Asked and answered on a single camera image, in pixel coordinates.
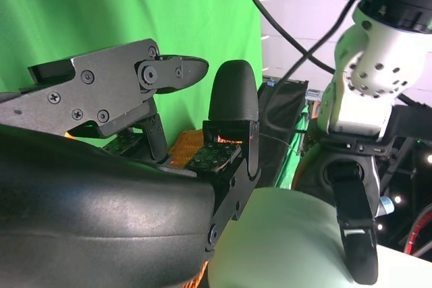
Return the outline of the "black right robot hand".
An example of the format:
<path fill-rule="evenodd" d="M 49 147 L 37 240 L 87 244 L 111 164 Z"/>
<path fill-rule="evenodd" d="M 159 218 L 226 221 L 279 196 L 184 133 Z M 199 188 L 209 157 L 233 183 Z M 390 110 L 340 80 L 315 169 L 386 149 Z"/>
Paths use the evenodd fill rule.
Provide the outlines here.
<path fill-rule="evenodd" d="M 260 177 L 247 61 L 218 69 L 204 142 L 170 165 L 154 96 L 207 74 L 152 39 L 29 67 L 1 95 L 1 286 L 179 287 L 240 218 Z"/>

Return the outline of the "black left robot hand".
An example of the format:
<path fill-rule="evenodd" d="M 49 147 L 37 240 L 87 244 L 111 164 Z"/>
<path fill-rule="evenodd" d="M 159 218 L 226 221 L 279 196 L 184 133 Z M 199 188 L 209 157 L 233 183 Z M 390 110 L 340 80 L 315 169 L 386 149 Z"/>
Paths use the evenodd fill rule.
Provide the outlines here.
<path fill-rule="evenodd" d="M 327 134 L 316 120 L 308 134 L 315 145 L 302 157 L 292 189 L 335 207 L 347 269 L 358 284 L 373 285 L 378 278 L 375 217 L 380 199 L 375 157 L 389 155 L 397 137 L 431 139 L 431 107 L 396 105 L 380 141 Z"/>

